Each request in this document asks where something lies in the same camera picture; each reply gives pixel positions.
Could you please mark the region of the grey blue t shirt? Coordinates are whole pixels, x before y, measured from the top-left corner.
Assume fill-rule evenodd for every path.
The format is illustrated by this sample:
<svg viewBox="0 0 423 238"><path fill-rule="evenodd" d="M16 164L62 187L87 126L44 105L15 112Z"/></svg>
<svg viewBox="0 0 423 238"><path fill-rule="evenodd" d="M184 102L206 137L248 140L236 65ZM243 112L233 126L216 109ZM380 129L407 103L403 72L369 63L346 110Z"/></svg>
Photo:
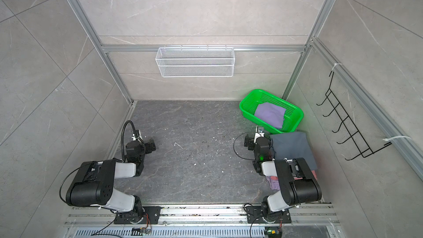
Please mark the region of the grey blue t shirt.
<svg viewBox="0 0 423 238"><path fill-rule="evenodd" d="M275 160L304 158L312 171L317 170L315 157L308 144L306 133L289 132L272 134L272 157Z"/></svg>

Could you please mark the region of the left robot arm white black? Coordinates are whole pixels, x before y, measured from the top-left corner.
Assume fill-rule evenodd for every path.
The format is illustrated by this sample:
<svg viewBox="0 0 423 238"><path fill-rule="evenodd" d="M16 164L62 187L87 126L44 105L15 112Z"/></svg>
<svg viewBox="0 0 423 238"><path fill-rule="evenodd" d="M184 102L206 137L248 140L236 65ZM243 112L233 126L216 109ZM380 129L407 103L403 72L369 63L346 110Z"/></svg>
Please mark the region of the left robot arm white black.
<svg viewBox="0 0 423 238"><path fill-rule="evenodd" d="M114 182L116 179L140 176L145 156L155 150L153 139L146 143L137 139L125 146L125 161L113 158L82 163L66 192L65 202L74 207L99 207L117 214L142 215L141 199L115 189Z"/></svg>

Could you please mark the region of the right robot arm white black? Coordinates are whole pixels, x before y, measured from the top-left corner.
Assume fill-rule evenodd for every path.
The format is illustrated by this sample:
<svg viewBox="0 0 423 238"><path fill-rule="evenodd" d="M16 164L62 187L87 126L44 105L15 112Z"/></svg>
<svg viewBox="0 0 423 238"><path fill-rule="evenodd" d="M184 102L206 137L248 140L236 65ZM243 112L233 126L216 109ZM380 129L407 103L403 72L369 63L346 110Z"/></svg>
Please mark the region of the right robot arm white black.
<svg viewBox="0 0 423 238"><path fill-rule="evenodd" d="M245 135L244 147L253 152L254 170L268 179L274 194L261 203L264 217L322 198L317 164L304 132Z"/></svg>

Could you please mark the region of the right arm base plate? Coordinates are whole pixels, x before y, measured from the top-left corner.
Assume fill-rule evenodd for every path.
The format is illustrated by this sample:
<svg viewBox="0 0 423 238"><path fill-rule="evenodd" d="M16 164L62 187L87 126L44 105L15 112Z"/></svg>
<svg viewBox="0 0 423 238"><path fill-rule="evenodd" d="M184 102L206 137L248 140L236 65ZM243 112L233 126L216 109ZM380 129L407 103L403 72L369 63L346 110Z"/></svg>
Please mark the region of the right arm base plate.
<svg viewBox="0 0 423 238"><path fill-rule="evenodd" d="M290 224L291 216L288 210L280 212L267 212L261 206L246 204L243 210L247 215L249 224Z"/></svg>

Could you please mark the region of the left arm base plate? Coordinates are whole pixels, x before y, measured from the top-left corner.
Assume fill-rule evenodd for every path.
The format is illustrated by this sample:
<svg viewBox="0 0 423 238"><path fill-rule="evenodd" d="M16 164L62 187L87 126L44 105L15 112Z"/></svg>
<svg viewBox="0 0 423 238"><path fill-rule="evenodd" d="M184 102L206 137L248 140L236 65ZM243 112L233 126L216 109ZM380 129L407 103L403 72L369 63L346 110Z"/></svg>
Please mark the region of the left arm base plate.
<svg viewBox="0 0 423 238"><path fill-rule="evenodd" d="M116 225L147 224L148 220L150 224L157 224L160 212L161 207L159 206L143 207L140 211L135 208L131 212L118 213L113 223Z"/></svg>

